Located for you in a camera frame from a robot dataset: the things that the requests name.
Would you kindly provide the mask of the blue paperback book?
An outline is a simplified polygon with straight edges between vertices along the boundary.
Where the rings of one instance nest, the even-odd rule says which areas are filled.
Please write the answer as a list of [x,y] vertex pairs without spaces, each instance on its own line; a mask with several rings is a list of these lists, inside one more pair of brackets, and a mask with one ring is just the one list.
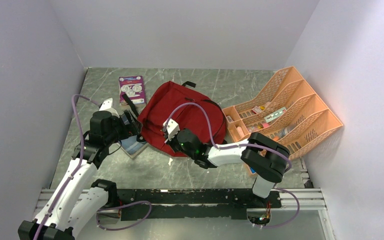
[[120,140],[119,144],[121,150],[132,160],[149,145],[142,136],[136,135]]

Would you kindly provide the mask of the red student backpack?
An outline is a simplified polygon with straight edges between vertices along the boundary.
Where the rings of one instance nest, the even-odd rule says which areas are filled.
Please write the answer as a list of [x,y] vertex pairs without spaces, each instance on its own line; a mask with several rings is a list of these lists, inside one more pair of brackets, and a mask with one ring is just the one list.
[[216,102],[194,87],[190,81],[182,85],[173,81],[163,83],[137,116],[141,123],[139,137],[172,157],[184,157],[174,156],[165,144],[163,124],[171,116],[180,129],[191,130],[202,142],[222,144],[227,131],[226,117]]

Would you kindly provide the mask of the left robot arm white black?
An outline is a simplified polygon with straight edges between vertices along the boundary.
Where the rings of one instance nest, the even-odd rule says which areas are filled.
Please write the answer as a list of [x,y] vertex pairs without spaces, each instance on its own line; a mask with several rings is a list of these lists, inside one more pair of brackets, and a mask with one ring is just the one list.
[[112,144],[138,135],[139,122],[129,111],[99,110],[90,119],[88,137],[74,153],[64,180],[32,221],[24,220],[18,230],[21,240],[74,240],[101,208],[121,205],[115,182],[97,179],[85,197],[81,194],[110,154]]

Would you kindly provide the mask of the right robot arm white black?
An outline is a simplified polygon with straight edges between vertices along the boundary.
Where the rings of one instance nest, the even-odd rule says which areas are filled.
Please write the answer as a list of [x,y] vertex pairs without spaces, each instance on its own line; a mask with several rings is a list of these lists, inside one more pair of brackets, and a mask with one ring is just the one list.
[[272,188],[291,168],[287,147],[258,132],[245,140],[216,145],[201,142],[187,128],[166,133],[165,138],[174,152],[185,154],[204,169],[227,164],[248,165],[257,174],[249,197],[255,207],[262,207],[268,202]]

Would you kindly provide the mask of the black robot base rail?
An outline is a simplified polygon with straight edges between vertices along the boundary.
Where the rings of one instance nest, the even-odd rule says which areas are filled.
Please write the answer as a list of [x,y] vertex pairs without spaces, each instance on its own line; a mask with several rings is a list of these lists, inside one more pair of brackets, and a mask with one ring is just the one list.
[[285,210],[295,212],[326,210],[318,188],[295,188],[287,193],[272,190],[267,198],[254,195],[250,188],[210,189],[118,189],[122,204],[149,201],[151,219],[218,218],[245,220],[247,213]]

